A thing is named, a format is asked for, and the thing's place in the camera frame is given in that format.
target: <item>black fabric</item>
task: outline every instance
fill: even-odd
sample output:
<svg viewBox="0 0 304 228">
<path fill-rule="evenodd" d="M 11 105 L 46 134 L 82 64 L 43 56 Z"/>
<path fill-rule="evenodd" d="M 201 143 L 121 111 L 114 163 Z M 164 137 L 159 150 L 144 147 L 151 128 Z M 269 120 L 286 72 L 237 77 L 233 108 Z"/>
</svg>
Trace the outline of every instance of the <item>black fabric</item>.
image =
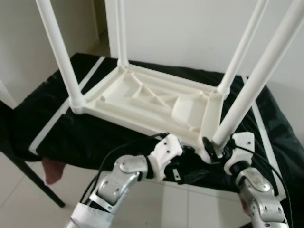
<svg viewBox="0 0 304 228">
<path fill-rule="evenodd" d="M 87 74 L 98 58 L 83 54 L 76 54 L 72 57 L 71 61 L 78 81 Z M 116 62 L 116 59 L 106 58 L 82 92 L 87 92 L 113 70 L 116 67 Z M 213 86 L 217 86 L 223 77 L 222 73 L 185 67 L 160 66 L 140 62 L 131 63 Z M 237 76 L 231 86 L 230 95 L 224 102 L 222 119 L 242 86 L 243 81 L 241 77 Z M 33 139 L 66 98 L 67 93 L 60 73 L 57 71 L 14 110 L 14 140 L 20 156 L 22 153 L 28 152 Z M 290 190 L 292 203 L 294 206 L 301 207 L 304 200 L 303 148 L 267 87 L 263 89 L 256 102 L 283 178 Z M 254 133 L 256 152 L 265 157 L 261 136 L 252 110 L 247 113 L 237 129 L 237 132 L 245 131 Z M 110 150 L 141 137 L 144 137 L 144 135 L 87 114 L 74 114 L 69 109 L 51 129 L 38 147 L 37 152 L 41 157 L 48 157 L 79 167 L 97 169 Z M 150 140 L 119 150 L 109 157 L 105 168 L 111 169 L 113 162 L 125 153 L 147 155 L 153 150 L 156 143 L 156 140 Z M 204 164 L 199 158 L 194 163 L 193 165 L 200 167 L 200 169 L 208 170 L 208 174 L 193 185 L 237 191 L 234 181 L 224 173 L 222 167 Z M 262 162 L 254 158 L 253 166 L 258 168 L 276 188 L 274 177 Z"/>
</svg>

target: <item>tile floor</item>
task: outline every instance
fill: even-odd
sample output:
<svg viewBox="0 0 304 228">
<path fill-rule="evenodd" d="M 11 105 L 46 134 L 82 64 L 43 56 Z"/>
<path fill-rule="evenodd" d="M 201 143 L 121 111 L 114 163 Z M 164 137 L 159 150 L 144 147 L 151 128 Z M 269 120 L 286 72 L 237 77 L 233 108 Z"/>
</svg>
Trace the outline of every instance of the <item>tile floor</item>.
<svg viewBox="0 0 304 228">
<path fill-rule="evenodd" d="M 107 34 L 90 54 L 110 56 Z M 40 162 L 29 165 L 44 178 Z M 0 152 L 0 227 L 64 227 L 95 174 L 66 167 L 62 180 L 51 186 L 66 203 L 61 209 Z M 150 180 L 132 188 L 111 227 L 238 228 L 249 221 L 235 193 Z"/>
</svg>

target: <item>black cable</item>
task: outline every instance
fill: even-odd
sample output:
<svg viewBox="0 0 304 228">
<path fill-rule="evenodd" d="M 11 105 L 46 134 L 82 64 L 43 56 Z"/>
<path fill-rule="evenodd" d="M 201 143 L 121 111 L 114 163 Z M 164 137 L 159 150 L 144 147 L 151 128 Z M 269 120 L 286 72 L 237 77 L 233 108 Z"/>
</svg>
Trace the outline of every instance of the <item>black cable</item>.
<svg viewBox="0 0 304 228">
<path fill-rule="evenodd" d="M 81 199 L 80 199 L 80 201 L 79 201 L 80 203 L 83 202 L 83 200 L 84 200 L 84 198 L 85 198 L 87 192 L 89 191 L 90 187 L 92 186 L 93 182 L 95 181 L 95 178 L 96 178 L 96 176 L 94 176 L 94 178 L 91 180 L 90 184 L 87 186 L 85 192 L 82 194 Z"/>
<path fill-rule="evenodd" d="M 284 187 L 284 190 L 286 192 L 286 197 L 287 197 L 287 201 L 288 201 L 288 206 L 289 206 L 289 212 L 290 212 L 290 223 L 289 223 L 289 227 L 290 228 L 293 228 L 294 227 L 294 223 L 293 223 L 293 215 L 292 215 L 292 209 L 291 209 L 291 201 L 290 201 L 290 196 L 289 196 L 289 192 L 288 192 L 288 189 L 287 189 L 287 186 L 285 184 L 285 181 L 283 180 L 283 178 L 280 176 L 280 174 L 276 171 L 276 169 L 271 165 L 269 164 L 269 162 L 263 158 L 261 155 L 257 154 L 257 153 L 254 153 L 253 151 L 251 150 L 248 150 L 244 147 L 241 147 L 241 146 L 236 146 L 235 145 L 235 148 L 239 148 L 239 149 L 242 149 L 244 151 L 247 151 L 255 156 L 257 156 L 259 159 L 261 159 L 270 169 L 273 170 L 273 172 L 275 172 L 275 174 L 277 175 L 278 179 L 281 181 L 283 187 Z"/>
<path fill-rule="evenodd" d="M 97 186 L 97 183 L 98 183 L 100 174 L 101 174 L 101 172 L 102 172 L 103 166 L 104 166 L 104 164 L 105 164 L 105 161 L 108 159 L 108 157 L 109 157 L 113 152 L 115 152 L 115 151 L 117 151 L 117 150 L 119 150 L 119 149 L 121 149 L 121 148 L 130 146 L 131 144 L 139 143 L 139 142 L 141 142 L 141 141 L 143 141 L 143 140 L 153 139 L 153 138 L 155 138 L 155 137 L 157 137 L 157 136 L 162 136 L 162 137 L 164 137 L 165 135 L 168 135 L 168 134 L 167 134 L 167 133 L 159 133 L 159 134 L 154 134 L 154 135 L 151 135 L 151 136 L 146 136 L 146 137 L 143 137 L 143 138 L 141 138 L 141 139 L 133 140 L 133 141 L 131 141 L 131 142 L 128 142 L 128 143 L 126 143 L 126 144 L 123 144 L 123 145 L 118 146 L 118 147 L 116 147 L 115 149 L 111 150 L 111 151 L 104 157 L 103 161 L 102 161 L 101 164 L 100 164 L 100 167 L 99 167 L 99 169 L 98 169 L 98 173 L 97 173 L 97 175 L 95 176 L 95 182 L 94 182 L 94 186 L 93 186 L 93 188 L 92 188 L 92 190 L 91 190 L 91 193 L 93 192 L 93 190 L 94 190 L 94 189 L 96 188 L 96 186 Z"/>
</svg>

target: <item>red cloth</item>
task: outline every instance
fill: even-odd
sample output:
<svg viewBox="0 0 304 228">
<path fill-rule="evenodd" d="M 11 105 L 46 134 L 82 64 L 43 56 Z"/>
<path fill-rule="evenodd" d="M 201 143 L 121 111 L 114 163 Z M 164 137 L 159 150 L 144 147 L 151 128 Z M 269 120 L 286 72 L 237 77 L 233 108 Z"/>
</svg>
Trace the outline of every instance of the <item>red cloth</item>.
<svg viewBox="0 0 304 228">
<path fill-rule="evenodd" d="M 47 185 L 55 184 L 61 179 L 63 174 L 63 169 L 66 164 L 60 161 L 53 161 L 48 158 L 42 159 L 42 166 L 45 174 L 45 183 Z"/>
</svg>

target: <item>white wall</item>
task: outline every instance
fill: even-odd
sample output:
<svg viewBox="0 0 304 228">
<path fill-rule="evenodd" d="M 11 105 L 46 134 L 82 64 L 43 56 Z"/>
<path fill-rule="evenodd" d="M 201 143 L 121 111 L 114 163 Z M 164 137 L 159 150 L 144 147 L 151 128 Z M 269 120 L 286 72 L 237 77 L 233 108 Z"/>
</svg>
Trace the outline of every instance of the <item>white wall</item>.
<svg viewBox="0 0 304 228">
<path fill-rule="evenodd" d="M 51 0 L 69 55 L 98 39 L 91 0 Z M 57 64 L 35 0 L 0 1 L 0 80 L 20 103 Z"/>
<path fill-rule="evenodd" d="M 271 0 L 240 70 L 248 76 L 291 1 Z M 256 1 L 126 0 L 132 60 L 225 72 Z M 115 5 L 106 0 L 111 55 L 117 57 Z M 268 83 L 303 144 L 303 28 Z"/>
</svg>

